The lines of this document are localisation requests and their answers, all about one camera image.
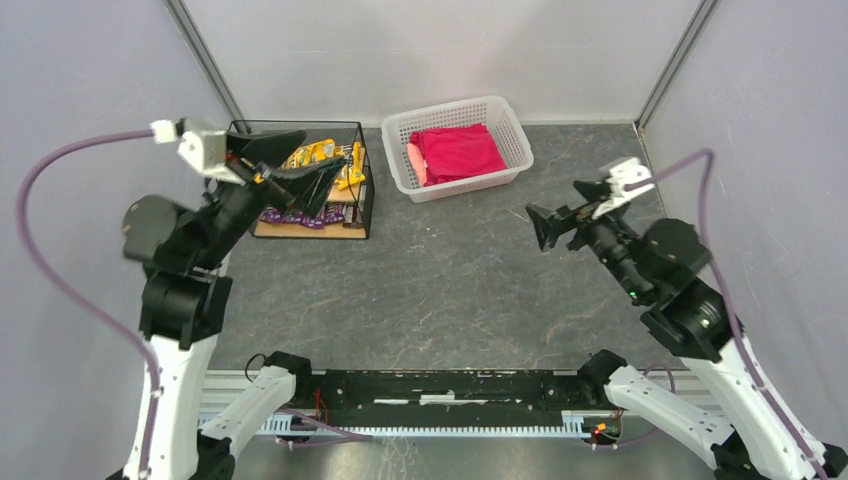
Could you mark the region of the yellow candy bag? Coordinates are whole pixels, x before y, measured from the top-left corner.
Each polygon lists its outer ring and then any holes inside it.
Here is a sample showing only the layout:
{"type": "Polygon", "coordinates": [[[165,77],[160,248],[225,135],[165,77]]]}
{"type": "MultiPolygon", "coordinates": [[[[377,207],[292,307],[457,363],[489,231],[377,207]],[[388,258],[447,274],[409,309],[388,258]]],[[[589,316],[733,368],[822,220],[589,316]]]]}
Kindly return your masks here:
{"type": "Polygon", "coordinates": [[[323,162],[335,157],[340,150],[334,139],[325,139],[298,147],[282,163],[281,169],[291,170],[323,162]]]}
{"type": "Polygon", "coordinates": [[[360,142],[336,146],[334,155],[342,156],[345,159],[345,166],[335,180],[338,190],[350,189],[366,179],[366,175],[363,173],[365,148],[360,142]]]}

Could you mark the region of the purple candy bag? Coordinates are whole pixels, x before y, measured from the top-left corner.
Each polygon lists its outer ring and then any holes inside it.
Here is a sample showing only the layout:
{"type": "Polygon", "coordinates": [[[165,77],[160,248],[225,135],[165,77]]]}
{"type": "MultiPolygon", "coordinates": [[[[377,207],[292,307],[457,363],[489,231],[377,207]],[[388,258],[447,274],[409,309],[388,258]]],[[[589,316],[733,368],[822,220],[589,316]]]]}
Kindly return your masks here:
{"type": "Polygon", "coordinates": [[[324,229],[326,225],[325,215],[321,213],[316,216],[303,216],[300,218],[299,224],[312,230],[324,229]]]}

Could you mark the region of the brown candy bag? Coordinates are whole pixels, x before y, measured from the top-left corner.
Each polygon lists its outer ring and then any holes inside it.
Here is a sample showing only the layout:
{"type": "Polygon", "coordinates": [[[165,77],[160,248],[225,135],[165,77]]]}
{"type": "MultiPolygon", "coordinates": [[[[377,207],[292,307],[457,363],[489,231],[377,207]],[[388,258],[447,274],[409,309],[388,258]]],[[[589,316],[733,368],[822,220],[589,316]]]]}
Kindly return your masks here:
{"type": "Polygon", "coordinates": [[[260,214],[259,220],[261,222],[271,224],[271,225],[280,225],[280,224],[299,224],[301,221],[301,214],[298,212],[284,212],[278,210],[274,207],[265,208],[260,214]]]}

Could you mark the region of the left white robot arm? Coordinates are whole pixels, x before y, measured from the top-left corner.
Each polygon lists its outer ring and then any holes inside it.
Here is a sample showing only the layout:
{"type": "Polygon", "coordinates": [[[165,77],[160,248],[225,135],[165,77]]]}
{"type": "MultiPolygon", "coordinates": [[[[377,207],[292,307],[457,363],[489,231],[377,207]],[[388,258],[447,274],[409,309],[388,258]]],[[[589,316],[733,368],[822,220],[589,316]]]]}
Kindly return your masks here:
{"type": "Polygon", "coordinates": [[[196,210],[148,195],[124,216],[124,257],[139,263],[146,277],[139,330],[154,359],[133,447],[118,477],[229,479],[249,440],[303,389],[311,365],[275,352],[228,406],[201,420],[206,371],[233,285],[222,263],[265,208],[318,214],[346,160],[288,167],[305,142],[302,130],[241,135],[180,120],[154,123],[152,136],[175,144],[182,160],[216,186],[196,210]]]}

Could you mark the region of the purple brown M&M bag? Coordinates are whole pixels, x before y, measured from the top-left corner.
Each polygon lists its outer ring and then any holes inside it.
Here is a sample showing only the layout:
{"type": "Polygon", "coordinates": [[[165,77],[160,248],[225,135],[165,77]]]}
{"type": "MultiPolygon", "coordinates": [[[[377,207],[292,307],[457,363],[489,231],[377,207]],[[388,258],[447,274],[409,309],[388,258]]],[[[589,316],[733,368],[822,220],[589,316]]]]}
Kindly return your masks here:
{"type": "Polygon", "coordinates": [[[326,224],[343,224],[346,205],[346,203],[327,204],[324,210],[326,224]]]}

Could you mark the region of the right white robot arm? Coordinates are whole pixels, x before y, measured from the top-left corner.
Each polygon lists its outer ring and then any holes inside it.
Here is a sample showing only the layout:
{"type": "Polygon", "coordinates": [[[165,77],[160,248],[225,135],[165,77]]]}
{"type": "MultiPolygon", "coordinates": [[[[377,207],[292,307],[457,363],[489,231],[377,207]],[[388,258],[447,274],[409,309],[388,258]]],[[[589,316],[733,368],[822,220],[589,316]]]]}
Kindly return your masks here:
{"type": "Polygon", "coordinates": [[[567,236],[572,250],[590,249],[642,308],[651,336],[695,374],[720,406],[712,414],[653,384],[617,354],[602,350],[578,371],[595,400],[650,422],[696,454],[718,479],[835,479],[847,470],[846,451],[817,440],[776,394],[749,352],[739,319],[700,271],[710,252],[695,228],[663,218],[644,233],[624,209],[604,211],[610,190],[577,182],[584,203],[550,210],[526,206],[542,251],[567,236]]]}

